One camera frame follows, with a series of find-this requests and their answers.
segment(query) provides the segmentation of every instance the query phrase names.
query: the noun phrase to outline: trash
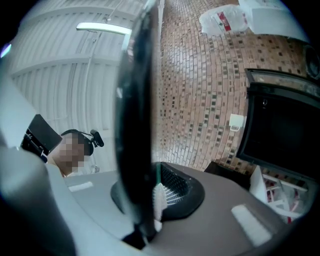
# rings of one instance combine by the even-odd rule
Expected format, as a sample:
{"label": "trash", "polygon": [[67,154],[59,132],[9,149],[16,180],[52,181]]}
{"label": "trash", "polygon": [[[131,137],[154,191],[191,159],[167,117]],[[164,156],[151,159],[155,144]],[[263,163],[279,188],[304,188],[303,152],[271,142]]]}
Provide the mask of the trash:
{"label": "trash", "polygon": [[249,28],[248,18],[239,5],[227,4],[203,13],[199,21],[202,33],[218,36],[227,32],[242,32]]}

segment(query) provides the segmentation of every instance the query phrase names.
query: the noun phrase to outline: brown tile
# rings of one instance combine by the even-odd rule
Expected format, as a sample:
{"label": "brown tile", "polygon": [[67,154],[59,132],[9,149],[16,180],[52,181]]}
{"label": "brown tile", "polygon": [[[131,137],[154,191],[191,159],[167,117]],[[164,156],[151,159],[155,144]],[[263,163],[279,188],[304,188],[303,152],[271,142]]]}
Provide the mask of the brown tile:
{"label": "brown tile", "polygon": [[235,157],[238,135],[228,126],[231,113],[244,114],[245,68],[305,76],[303,46],[297,40],[255,35],[250,30],[202,34],[200,15],[226,4],[237,5],[238,1],[171,0],[165,5],[161,32],[164,78],[158,93],[164,101],[156,117],[161,145],[157,159],[200,171],[213,160],[250,174],[254,165]]}

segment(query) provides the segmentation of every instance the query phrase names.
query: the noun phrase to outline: white plastic bag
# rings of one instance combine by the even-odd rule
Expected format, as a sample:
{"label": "white plastic bag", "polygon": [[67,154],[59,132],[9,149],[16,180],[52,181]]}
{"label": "white plastic bag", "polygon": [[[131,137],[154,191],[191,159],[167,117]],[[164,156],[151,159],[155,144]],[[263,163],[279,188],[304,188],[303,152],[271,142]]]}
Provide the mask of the white plastic bag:
{"label": "white plastic bag", "polygon": [[239,5],[227,4],[203,13],[199,21],[202,33],[217,36],[227,32],[245,31],[249,25],[246,14]]}

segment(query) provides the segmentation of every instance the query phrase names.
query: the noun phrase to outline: black hair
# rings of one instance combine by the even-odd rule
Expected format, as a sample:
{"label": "black hair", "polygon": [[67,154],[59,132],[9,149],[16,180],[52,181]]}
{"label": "black hair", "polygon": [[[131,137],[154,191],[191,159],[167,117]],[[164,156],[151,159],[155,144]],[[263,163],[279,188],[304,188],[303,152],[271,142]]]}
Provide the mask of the black hair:
{"label": "black hair", "polygon": [[61,133],[61,136],[64,136],[66,134],[72,134],[72,136],[76,136],[76,138],[78,139],[78,143],[84,145],[85,156],[91,156],[93,154],[94,146],[92,145],[92,142],[86,136],[84,136],[80,131],[76,129],[66,130],[65,132]]}

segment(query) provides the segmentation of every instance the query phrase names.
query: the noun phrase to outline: gray surface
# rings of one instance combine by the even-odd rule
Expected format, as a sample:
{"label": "gray surface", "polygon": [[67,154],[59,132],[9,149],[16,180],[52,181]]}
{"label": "gray surface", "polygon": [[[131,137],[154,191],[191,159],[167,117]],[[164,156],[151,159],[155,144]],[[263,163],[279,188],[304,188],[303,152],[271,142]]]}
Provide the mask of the gray surface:
{"label": "gray surface", "polygon": [[[38,156],[0,146],[0,195],[1,203],[10,207],[9,210],[1,204],[6,241],[19,241],[20,247],[12,248],[13,255],[33,239],[50,255],[76,254],[72,234],[52,197],[46,166]],[[27,246],[25,251],[34,246]]]}
{"label": "gray surface", "polygon": [[89,217],[75,201],[59,169],[51,164],[47,164],[46,167],[54,199],[72,234],[77,255],[143,255],[141,251],[119,241]]}
{"label": "gray surface", "polygon": [[[240,204],[246,204],[273,233],[285,226],[278,215],[233,181],[180,165],[172,166],[198,179],[204,186],[205,198],[188,218],[163,223],[161,232],[143,249],[144,252],[161,256],[225,256],[252,250],[253,246],[231,213],[231,209]],[[122,237],[132,226],[110,197],[116,179],[115,172],[104,172],[64,180],[67,186],[91,181],[93,187],[74,192],[74,198],[96,223],[114,236]]]}
{"label": "gray surface", "polygon": [[72,176],[64,179],[68,187],[88,181],[93,183],[93,187],[73,192],[75,200],[102,228],[122,239],[134,229],[129,218],[119,211],[110,196],[111,187],[117,180],[116,171]]}

